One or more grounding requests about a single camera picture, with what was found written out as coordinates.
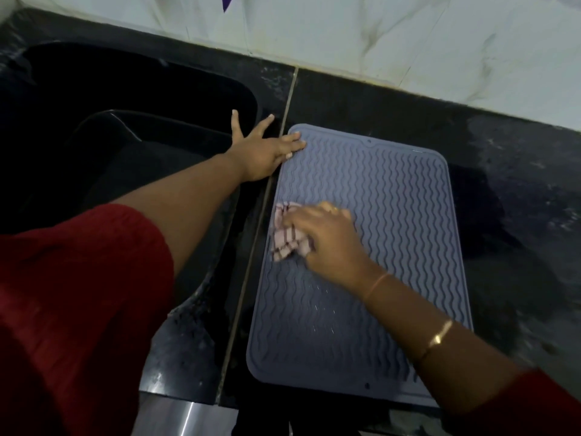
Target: red sleeve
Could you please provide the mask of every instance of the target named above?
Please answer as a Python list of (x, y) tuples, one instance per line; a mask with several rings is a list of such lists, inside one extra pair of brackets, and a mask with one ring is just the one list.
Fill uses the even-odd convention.
[(130, 434), (172, 285), (162, 234), (126, 206), (0, 236), (0, 370), (13, 371), (0, 390), (2, 421), (38, 412), (45, 424), (28, 422), (19, 434), (42, 425)]
[(450, 423), (454, 435), (581, 434), (581, 403), (541, 370), (533, 370)]

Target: checkered cloth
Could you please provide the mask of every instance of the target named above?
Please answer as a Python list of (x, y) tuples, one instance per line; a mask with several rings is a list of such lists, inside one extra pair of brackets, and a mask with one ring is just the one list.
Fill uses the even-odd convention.
[(314, 249), (313, 239), (294, 226), (282, 226), (282, 218), (286, 213), (296, 211), (302, 205), (294, 202), (277, 203), (274, 208), (274, 235), (272, 236), (272, 258), (275, 262), (286, 259), (295, 250), (305, 257)]

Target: gray dish drying mat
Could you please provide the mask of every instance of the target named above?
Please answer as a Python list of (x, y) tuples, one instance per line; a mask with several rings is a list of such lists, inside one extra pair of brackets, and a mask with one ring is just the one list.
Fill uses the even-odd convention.
[[(348, 208), (376, 263), (472, 329), (444, 157), (312, 125), (294, 131), (308, 145), (282, 166), (275, 202)], [(360, 301), (297, 255), (272, 261), (273, 215), (246, 350), (251, 373), (272, 384), (436, 406)]]

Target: hand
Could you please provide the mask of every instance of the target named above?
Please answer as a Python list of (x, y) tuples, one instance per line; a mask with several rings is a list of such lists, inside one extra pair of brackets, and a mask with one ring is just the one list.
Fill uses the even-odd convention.
[(302, 150), (307, 143), (300, 140), (300, 132), (281, 138), (263, 139), (265, 130), (274, 121), (268, 116), (245, 138), (240, 130), (238, 112), (232, 110), (232, 147), (226, 155), (242, 167), (242, 181), (255, 181), (270, 176), (277, 167), (292, 157), (292, 153)]
[(363, 249), (351, 213), (329, 202), (303, 206), (282, 221), (312, 237), (315, 251), (306, 257), (310, 270), (359, 296), (385, 271)]

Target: person's right arm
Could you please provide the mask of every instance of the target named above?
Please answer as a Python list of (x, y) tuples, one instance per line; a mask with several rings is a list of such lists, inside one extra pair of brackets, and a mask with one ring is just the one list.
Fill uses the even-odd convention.
[(474, 410), (523, 373), (457, 322), (442, 343), (425, 354), (449, 317), (393, 276), (375, 285), (386, 271), (367, 256), (348, 212), (324, 202), (288, 214), (284, 224), (313, 238), (315, 251), (306, 257), (312, 271), (364, 300), (412, 362), (425, 355), (415, 368), (447, 412), (460, 415)]

